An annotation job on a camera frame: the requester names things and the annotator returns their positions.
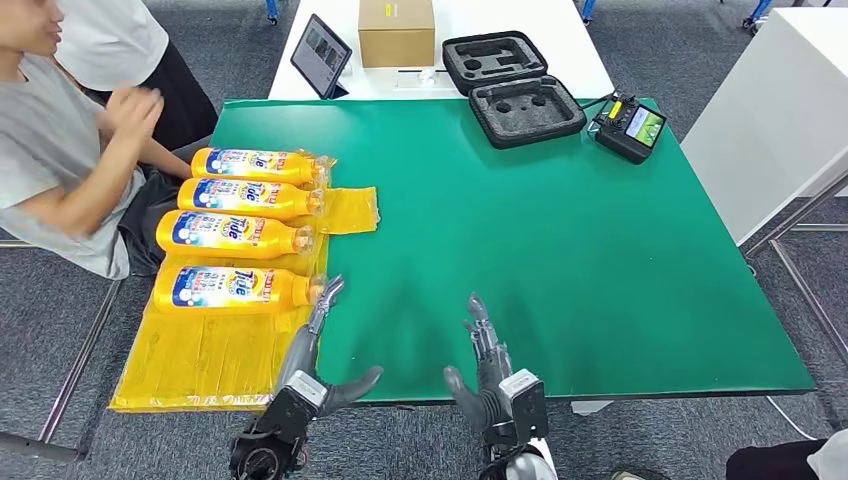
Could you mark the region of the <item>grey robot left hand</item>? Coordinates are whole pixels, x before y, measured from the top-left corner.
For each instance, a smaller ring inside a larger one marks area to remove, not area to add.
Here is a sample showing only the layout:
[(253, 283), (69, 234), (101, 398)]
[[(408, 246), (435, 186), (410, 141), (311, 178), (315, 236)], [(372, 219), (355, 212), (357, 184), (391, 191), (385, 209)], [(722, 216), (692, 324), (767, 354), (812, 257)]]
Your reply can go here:
[(327, 383), (317, 374), (318, 345), (323, 326), (344, 285), (341, 275), (332, 277), (325, 284), (307, 322), (297, 330), (285, 353), (267, 411), (281, 403), (282, 398), (293, 396), (310, 418), (328, 416), (370, 393), (381, 379), (384, 373), (381, 366), (372, 366), (358, 379), (340, 385)]

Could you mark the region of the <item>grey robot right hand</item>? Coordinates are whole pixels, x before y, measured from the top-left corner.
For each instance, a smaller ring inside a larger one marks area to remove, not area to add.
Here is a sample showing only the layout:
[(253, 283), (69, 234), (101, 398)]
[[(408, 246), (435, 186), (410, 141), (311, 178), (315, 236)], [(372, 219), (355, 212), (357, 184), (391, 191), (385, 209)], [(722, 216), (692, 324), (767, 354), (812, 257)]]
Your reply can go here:
[(478, 392), (466, 385), (460, 371), (447, 366), (443, 369), (445, 384), (456, 404), (465, 414), (475, 431), (483, 432), (494, 424), (507, 421), (499, 384), (513, 373), (507, 349), (498, 339), (482, 299), (471, 293), (467, 311), (472, 317), (464, 326), (469, 332), (476, 359)]

